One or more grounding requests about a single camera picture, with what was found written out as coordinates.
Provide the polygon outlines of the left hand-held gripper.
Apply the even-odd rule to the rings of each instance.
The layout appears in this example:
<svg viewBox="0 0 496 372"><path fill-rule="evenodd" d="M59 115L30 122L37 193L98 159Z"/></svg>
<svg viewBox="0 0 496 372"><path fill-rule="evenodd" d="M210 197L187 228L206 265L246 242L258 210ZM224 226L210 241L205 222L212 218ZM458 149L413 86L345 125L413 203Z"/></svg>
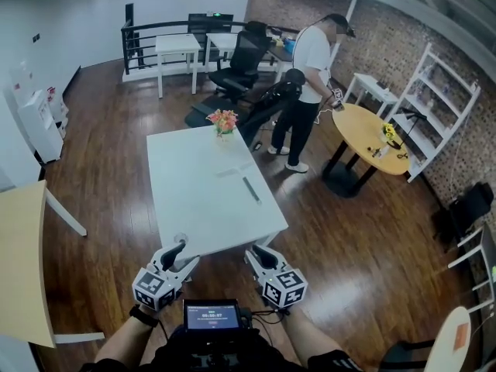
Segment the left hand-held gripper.
<svg viewBox="0 0 496 372"><path fill-rule="evenodd" d="M201 259L195 256L176 260L185 246L186 242L180 241L161 248L153 255L151 263L139 270L132 284L137 302L159 312L180 297L183 283L191 281L191 275ZM169 270L173 265L176 271Z"/></svg>

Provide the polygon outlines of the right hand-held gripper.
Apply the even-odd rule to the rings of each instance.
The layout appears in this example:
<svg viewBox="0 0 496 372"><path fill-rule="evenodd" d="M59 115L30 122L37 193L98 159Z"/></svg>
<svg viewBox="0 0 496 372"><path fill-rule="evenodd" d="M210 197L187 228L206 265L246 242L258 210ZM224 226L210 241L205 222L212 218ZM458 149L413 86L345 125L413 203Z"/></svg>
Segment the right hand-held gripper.
<svg viewBox="0 0 496 372"><path fill-rule="evenodd" d="M299 269L290 269L284 256L268 246L253 245L245 251L249 264L258 279L262 299L272 308L289 308L303 300L308 288ZM267 275L267 270L277 273Z"/></svg>

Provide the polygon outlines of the grey pen-like tool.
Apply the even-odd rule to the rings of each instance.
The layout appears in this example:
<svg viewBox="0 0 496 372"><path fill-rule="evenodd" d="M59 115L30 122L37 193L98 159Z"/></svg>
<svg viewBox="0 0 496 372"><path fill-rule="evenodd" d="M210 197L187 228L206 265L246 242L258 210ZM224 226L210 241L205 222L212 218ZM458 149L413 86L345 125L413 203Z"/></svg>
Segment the grey pen-like tool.
<svg viewBox="0 0 496 372"><path fill-rule="evenodd" d="M237 167L232 167L232 168L229 168L227 170L222 170L222 171L219 171L215 174L216 177L218 178L222 178L222 177L228 177L230 175L240 175L243 179L243 183L245 184L247 190L249 191L249 193L251 194L251 196L253 197L254 201L258 204L258 205L262 205L262 201L260 199L260 197L258 196L258 194L256 193L255 189L253 188L250 180L248 179L248 177L244 174L244 171L246 171L248 168L252 167L253 166L253 163L244 163L244 164L241 164Z"/></svg>

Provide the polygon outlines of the person's left forearm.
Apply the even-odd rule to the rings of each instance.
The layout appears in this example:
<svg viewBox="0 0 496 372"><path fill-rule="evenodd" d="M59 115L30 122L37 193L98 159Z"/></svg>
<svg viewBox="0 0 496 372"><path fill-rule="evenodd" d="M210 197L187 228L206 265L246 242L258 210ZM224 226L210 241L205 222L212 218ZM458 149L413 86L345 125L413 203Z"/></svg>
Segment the person's left forearm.
<svg viewBox="0 0 496 372"><path fill-rule="evenodd" d="M137 368L152 331L152 326L130 316L98 351L95 362L110 359L120 362L130 370Z"/></svg>

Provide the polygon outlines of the person's right forearm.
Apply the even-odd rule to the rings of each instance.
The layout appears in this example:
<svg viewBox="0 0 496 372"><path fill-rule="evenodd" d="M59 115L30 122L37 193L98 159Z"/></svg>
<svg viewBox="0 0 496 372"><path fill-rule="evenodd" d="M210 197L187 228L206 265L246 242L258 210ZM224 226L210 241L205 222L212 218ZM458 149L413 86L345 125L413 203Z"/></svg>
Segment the person's right forearm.
<svg viewBox="0 0 496 372"><path fill-rule="evenodd" d="M282 325L290 339L301 365L308 366L311 357L342 350L341 346L326 335L300 308L291 308Z"/></svg>

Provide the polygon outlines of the black chest screen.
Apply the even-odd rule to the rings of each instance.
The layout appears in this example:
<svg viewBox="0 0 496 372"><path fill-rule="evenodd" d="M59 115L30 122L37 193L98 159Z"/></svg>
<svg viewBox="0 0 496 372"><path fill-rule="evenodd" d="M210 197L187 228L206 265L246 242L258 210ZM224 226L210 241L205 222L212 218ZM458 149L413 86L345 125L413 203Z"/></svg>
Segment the black chest screen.
<svg viewBox="0 0 496 372"><path fill-rule="evenodd" d="M184 300L184 326L193 331L233 330L242 327L236 299Z"/></svg>

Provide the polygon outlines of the person's black shirt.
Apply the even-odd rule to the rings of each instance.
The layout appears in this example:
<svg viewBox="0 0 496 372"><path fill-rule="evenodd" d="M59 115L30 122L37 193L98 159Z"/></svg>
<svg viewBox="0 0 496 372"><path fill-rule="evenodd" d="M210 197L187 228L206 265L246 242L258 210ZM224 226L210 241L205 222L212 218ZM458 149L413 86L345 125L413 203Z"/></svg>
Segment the person's black shirt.
<svg viewBox="0 0 496 372"><path fill-rule="evenodd" d="M303 367L286 360L261 335L259 329L248 329L210 354L191 353L187 346L193 340L185 330L171 335L165 346L155 352L151 362L130 368L120 361L105 358L85 363L79 372L364 372L342 350L333 350L308 359Z"/></svg>

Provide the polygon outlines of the orange flowers in pot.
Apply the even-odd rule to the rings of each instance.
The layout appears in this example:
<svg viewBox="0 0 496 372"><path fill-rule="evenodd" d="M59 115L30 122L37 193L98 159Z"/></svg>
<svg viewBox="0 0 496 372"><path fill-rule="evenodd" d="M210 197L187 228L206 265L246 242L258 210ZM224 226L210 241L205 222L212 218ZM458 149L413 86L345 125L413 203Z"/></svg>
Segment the orange flowers in pot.
<svg viewBox="0 0 496 372"><path fill-rule="evenodd" d="M233 134L237 128L238 114L233 110L217 109L207 115L206 119L215 127L216 136L223 140L226 136Z"/></svg>

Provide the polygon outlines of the light wooden desk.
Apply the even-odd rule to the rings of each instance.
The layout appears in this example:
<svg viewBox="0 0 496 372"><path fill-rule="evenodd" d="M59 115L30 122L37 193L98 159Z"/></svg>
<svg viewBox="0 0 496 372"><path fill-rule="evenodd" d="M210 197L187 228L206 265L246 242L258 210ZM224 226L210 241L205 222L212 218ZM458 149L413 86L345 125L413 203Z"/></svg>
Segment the light wooden desk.
<svg viewBox="0 0 496 372"><path fill-rule="evenodd" d="M0 335L49 348L104 339L102 332L53 333L43 278L47 205L80 236L88 234L45 180L0 193Z"/></svg>

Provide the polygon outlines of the round wooden table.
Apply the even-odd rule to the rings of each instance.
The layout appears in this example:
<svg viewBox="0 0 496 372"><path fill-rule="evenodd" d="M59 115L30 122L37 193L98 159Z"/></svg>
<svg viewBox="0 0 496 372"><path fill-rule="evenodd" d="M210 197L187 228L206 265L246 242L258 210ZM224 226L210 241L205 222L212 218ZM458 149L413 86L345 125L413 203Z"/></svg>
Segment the round wooden table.
<svg viewBox="0 0 496 372"><path fill-rule="evenodd" d="M384 121L380 116L358 105L345 103L332 112L333 123L342 141L324 165L322 181L342 198L356 196L376 172L392 176L407 173L410 167L408 151L401 138L396 150L382 133Z"/></svg>

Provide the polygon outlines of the white water dispenser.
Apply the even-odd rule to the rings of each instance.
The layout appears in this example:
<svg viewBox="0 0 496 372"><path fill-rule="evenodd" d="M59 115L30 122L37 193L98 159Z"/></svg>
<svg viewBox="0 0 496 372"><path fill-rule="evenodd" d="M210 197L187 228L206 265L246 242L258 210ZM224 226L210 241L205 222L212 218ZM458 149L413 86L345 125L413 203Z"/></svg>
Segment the white water dispenser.
<svg viewBox="0 0 496 372"><path fill-rule="evenodd" d="M38 90L19 107L19 117L36 152L44 163L59 160L64 141L48 105L46 92Z"/></svg>

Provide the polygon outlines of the white boxes with red labels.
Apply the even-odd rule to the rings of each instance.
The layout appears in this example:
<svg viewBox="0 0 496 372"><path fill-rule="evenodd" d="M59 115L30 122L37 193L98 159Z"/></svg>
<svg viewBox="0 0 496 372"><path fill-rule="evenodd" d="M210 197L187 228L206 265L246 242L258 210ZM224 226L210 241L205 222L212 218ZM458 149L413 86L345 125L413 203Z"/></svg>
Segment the white boxes with red labels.
<svg viewBox="0 0 496 372"><path fill-rule="evenodd" d="M64 103L62 94L55 87L49 87L46 92L47 102L56 123L56 127L59 130L62 139L64 139L67 134L68 107Z"/></svg>

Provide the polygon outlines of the black office chair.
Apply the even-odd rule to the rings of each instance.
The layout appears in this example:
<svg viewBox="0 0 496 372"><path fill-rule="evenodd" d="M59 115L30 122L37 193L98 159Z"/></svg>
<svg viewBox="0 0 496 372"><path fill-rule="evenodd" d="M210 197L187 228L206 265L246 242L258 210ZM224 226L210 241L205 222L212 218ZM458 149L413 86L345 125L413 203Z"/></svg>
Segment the black office chair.
<svg viewBox="0 0 496 372"><path fill-rule="evenodd" d="M236 47L229 66L221 68L221 59L217 70L208 75L217 86L214 94L221 93L221 98L229 99L233 104L243 100L243 96L253 88L259 78L258 65L270 47L270 38L242 30L236 38Z"/></svg>

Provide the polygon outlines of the black desk lamp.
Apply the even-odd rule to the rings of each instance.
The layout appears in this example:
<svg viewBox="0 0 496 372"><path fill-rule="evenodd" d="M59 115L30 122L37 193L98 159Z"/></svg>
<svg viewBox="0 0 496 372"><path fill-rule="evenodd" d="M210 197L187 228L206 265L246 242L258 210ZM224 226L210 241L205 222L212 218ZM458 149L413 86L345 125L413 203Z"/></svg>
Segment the black desk lamp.
<svg viewBox="0 0 496 372"><path fill-rule="evenodd" d="M421 121L425 122L427 120L426 115L413 109L399 108L396 112L390 114L389 119L394 121L422 152L428 149L426 137L421 134L420 129L417 127Z"/></svg>

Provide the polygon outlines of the low white side table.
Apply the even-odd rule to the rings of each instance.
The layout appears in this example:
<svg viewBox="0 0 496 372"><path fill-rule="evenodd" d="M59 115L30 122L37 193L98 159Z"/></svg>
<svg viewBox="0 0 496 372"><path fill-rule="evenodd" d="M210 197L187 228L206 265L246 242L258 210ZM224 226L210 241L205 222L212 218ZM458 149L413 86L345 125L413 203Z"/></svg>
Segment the low white side table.
<svg viewBox="0 0 496 372"><path fill-rule="evenodd" d="M350 86L346 90L342 102L347 103L348 98L351 96L354 88L358 87L360 92L356 98L356 105L359 105L363 96L368 93L373 98L381 102L381 106L377 112L378 116L382 116L387 107L394 107L398 102L398 98L389 90L389 88L382 88L378 80L368 74L354 73Z"/></svg>

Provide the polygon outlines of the dark desk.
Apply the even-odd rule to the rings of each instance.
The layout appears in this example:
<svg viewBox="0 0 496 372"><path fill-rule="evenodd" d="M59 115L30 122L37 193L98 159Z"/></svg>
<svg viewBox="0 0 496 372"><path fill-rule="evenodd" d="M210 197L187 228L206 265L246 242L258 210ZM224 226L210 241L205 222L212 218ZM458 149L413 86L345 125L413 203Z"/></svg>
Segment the dark desk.
<svg viewBox="0 0 496 372"><path fill-rule="evenodd" d="M282 32L276 29L267 29L267 36L271 39L271 44L268 49L268 54L271 60L274 61L275 71L277 76L282 75L286 70L292 68L292 53L290 53L284 46L284 37Z"/></svg>

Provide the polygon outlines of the orange card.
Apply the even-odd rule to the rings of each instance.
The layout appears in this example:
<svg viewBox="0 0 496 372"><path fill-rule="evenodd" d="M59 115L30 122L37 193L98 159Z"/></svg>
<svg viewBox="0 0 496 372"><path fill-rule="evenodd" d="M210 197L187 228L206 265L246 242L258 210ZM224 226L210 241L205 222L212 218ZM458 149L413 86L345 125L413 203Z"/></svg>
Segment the orange card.
<svg viewBox="0 0 496 372"><path fill-rule="evenodd" d="M470 323L459 324L456 328L456 335L453 343L453 352L466 347L467 338L470 336Z"/></svg>

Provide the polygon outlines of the black bag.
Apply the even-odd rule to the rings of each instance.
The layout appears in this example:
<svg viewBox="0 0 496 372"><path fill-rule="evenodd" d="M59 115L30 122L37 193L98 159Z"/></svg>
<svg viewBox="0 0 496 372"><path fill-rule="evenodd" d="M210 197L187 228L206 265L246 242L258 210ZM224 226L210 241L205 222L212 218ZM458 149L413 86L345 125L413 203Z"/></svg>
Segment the black bag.
<svg viewBox="0 0 496 372"><path fill-rule="evenodd" d="M477 182L448 207L442 207L432 215L434 238L446 246L453 240L461 240L474 223L491 211L494 192L487 182Z"/></svg>

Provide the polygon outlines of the white metal rack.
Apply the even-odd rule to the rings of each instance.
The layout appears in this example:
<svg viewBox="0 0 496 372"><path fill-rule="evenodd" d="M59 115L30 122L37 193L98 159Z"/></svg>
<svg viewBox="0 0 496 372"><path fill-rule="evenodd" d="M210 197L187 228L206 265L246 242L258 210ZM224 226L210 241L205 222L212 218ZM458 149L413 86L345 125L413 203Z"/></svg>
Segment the white metal rack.
<svg viewBox="0 0 496 372"><path fill-rule="evenodd" d="M468 250L463 256L458 257L453 262L448 264L448 268L455 267L462 262L468 261L472 257L480 257L482 259L483 268L486 272L487 279L483 284L475 287L475 290L481 289L484 285L490 288L490 299L496 300L496 240L493 239L491 229L487 223L484 223L480 228L475 229L471 234L462 238L458 243L458 248L463 248L468 243L472 243L474 247Z"/></svg>

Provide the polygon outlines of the small white square table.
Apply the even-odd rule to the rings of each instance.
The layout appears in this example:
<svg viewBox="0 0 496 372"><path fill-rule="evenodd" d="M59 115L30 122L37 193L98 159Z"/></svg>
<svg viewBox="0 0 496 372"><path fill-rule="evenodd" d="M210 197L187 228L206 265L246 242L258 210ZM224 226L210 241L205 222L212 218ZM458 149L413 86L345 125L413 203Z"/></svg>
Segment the small white square table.
<svg viewBox="0 0 496 372"><path fill-rule="evenodd" d="M192 33L163 35L156 37L158 98L163 97L163 56L184 54L187 72L192 72L191 93L196 94L198 56L201 47Z"/></svg>
<svg viewBox="0 0 496 372"><path fill-rule="evenodd" d="M205 44L205 73L210 70L210 57L212 47L219 52L219 58L222 62L226 62L232 57L236 48L237 34L236 33L207 33Z"/></svg>

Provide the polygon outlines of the black metal railing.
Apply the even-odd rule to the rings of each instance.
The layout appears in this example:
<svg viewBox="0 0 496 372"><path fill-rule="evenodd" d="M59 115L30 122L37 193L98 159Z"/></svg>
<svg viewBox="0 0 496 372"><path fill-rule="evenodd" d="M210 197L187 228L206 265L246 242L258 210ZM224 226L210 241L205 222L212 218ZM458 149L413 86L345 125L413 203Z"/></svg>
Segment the black metal railing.
<svg viewBox="0 0 496 372"><path fill-rule="evenodd" d="M145 58L156 56L156 54L141 55L141 56L137 54L135 57L133 56L134 53L138 53L140 50L149 49L148 46L145 47L140 46L139 40L148 40L154 38L154 36L136 36L136 34L139 31L148 30L148 29L166 29L171 27L176 28L179 26L186 28L188 27L188 20L157 22L157 23L138 25L138 26L131 26L130 23L131 20L126 21L124 26L120 29L125 74L129 74L129 62L131 60L138 60L138 68L143 68L146 66L144 64ZM244 27L246 23L232 21L230 25Z"/></svg>

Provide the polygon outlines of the white shelf unit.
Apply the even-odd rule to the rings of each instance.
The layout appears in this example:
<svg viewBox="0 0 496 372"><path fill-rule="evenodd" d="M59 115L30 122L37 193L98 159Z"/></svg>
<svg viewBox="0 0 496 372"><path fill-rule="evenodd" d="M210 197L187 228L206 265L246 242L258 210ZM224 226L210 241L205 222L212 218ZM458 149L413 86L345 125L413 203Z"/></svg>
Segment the white shelf unit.
<svg viewBox="0 0 496 372"><path fill-rule="evenodd" d="M460 126L466 122L474 107L481 87L477 81L468 83L428 43L413 75L408 81L396 105L391 108L386 120L401 132L408 151L409 179L419 176L435 160L444 146L451 140ZM417 127L426 137L428 149L422 152L389 119L399 108L410 108L427 116Z"/></svg>

